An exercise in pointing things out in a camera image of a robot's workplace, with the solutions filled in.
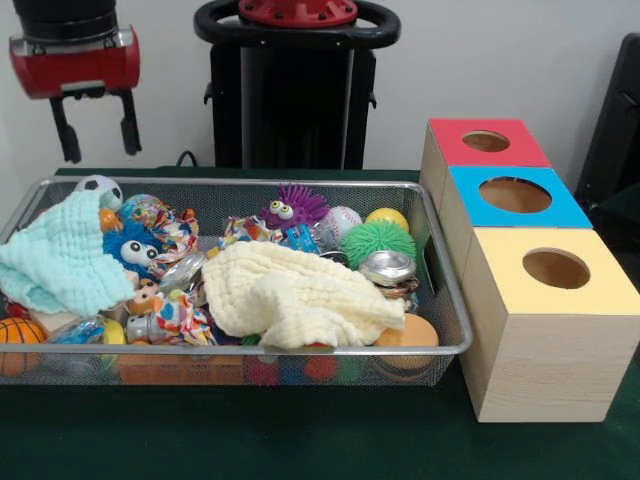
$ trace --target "wire basket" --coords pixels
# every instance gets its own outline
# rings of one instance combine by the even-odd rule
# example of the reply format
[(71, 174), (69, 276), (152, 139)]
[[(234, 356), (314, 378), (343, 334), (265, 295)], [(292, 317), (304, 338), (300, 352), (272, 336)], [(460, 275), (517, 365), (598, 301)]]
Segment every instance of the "wire basket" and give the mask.
[[(34, 185), (0, 233), (0, 243), (40, 212), (63, 201), (80, 177)], [(125, 198), (148, 193), (176, 211), (194, 208), (200, 249), (213, 246), (229, 216), (256, 214), (289, 181), (116, 178)], [(381, 207), (402, 212), (418, 258), (418, 315), (428, 319), (439, 347), (306, 348), (260, 346), (0, 345), (0, 383), (31, 385), (435, 385), (472, 340), (433, 203), (417, 184), (296, 181), (361, 215)]]

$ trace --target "black handle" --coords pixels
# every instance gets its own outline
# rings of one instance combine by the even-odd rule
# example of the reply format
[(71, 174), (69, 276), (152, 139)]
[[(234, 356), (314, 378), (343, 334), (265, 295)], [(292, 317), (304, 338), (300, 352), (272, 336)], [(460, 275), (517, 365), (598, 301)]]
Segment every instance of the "black handle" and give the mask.
[(220, 23), (238, 15), (238, 0), (216, 0), (198, 9), (194, 17), (196, 35), (219, 45), (237, 43), (241, 47), (291, 47), (332, 49), (375, 49), (393, 45), (400, 38), (400, 19), (388, 8), (370, 2), (356, 2), (358, 18), (376, 25), (332, 28), (278, 28), (240, 20)]

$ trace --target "green spiky ball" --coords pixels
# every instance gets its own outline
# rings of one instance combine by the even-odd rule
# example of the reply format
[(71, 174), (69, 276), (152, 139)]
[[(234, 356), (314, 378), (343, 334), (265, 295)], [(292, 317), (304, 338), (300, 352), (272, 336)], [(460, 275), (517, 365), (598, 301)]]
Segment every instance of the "green spiky ball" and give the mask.
[(416, 259), (416, 244), (407, 232), (395, 222), (376, 220), (349, 230), (342, 240), (342, 251), (354, 270), (373, 252), (393, 250)]

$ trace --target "yellow ball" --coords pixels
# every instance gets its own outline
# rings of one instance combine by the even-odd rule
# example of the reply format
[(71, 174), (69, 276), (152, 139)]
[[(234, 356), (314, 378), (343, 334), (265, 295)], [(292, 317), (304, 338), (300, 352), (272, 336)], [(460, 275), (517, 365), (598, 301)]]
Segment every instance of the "yellow ball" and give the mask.
[(107, 345), (125, 345), (127, 339), (124, 335), (122, 325), (115, 320), (105, 321), (102, 342)]
[(387, 222), (395, 222), (402, 227), (402, 229), (409, 233), (409, 222), (404, 218), (399, 211), (393, 208), (379, 208), (371, 212), (371, 215), (367, 217), (365, 223), (373, 222), (375, 220), (386, 220)]

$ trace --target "metal tin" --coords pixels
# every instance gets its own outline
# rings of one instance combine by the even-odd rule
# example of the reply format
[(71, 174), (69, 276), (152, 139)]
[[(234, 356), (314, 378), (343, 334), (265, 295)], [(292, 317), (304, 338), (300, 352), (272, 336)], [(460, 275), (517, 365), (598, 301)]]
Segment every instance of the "metal tin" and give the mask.
[(416, 262), (404, 253), (380, 250), (365, 258), (359, 270), (373, 283), (393, 287), (415, 275)]
[(322, 258), (328, 258), (329, 260), (333, 260), (336, 263), (341, 263), (344, 266), (347, 266), (349, 264), (349, 259), (347, 258), (347, 256), (338, 250), (331, 251), (331, 252), (324, 252), (324, 253), (321, 253), (320, 256)]

